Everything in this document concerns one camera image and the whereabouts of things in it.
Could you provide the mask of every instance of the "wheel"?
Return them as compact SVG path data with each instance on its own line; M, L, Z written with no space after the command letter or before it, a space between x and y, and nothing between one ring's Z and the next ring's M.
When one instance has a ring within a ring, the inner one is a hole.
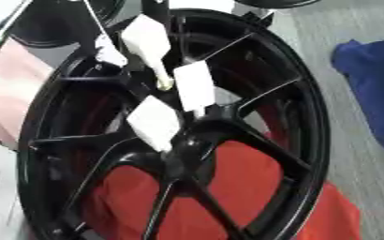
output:
M126 0L91 1L103 23L109 23L124 6ZM17 21L12 37L32 48L56 48L75 42L70 28L59 12L58 0L34 1Z
M236 2L256 8L281 9L298 8L309 4L314 4L319 0L236 0Z
M129 22L110 32L117 36ZM194 120L182 112L176 89L158 91L153 72L141 63L130 61L134 64L120 70L74 52L42 87L22 128L19 192L39 239L90 239L81 202L110 171L126 165L159 181L155 206L166 206L152 211L158 220L149 222L143 239L155 238L176 194L196 198L231 239L290 239L314 209L329 166L329 122L318 86L298 55L267 29L208 10L172 11L170 41L164 59L170 72L205 59L219 91L233 100L218 102ZM165 161L126 124L126 116L150 94L183 119ZM247 121L249 115L258 117L256 124ZM282 169L271 200L245 228L206 190L217 167L213 152L225 141L245 143Z

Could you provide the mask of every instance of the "gray carpet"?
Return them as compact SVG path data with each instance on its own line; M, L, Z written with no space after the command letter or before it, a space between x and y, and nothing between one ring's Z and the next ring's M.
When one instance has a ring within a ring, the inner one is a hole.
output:
M121 17L136 14L138 2L128 1ZM323 0L284 10L277 13L273 31L301 54L326 98L332 124L329 178L361 208L362 239L384 239L384 149L371 135L345 79L330 65L338 43L384 39L384 0ZM57 66L69 49L33 53Z

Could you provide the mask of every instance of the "red fabric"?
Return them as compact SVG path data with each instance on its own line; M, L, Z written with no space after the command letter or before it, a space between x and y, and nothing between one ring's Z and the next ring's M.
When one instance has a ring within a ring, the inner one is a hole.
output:
M270 157L238 142L226 142L216 151L212 194L240 225L247 225L270 200L282 173ZM140 239L157 182L131 167L113 171L86 201L84 217L107 240ZM357 240L360 214L331 184L297 240ZM172 204L158 234L164 240L227 239L222 227L193 199L179 197Z

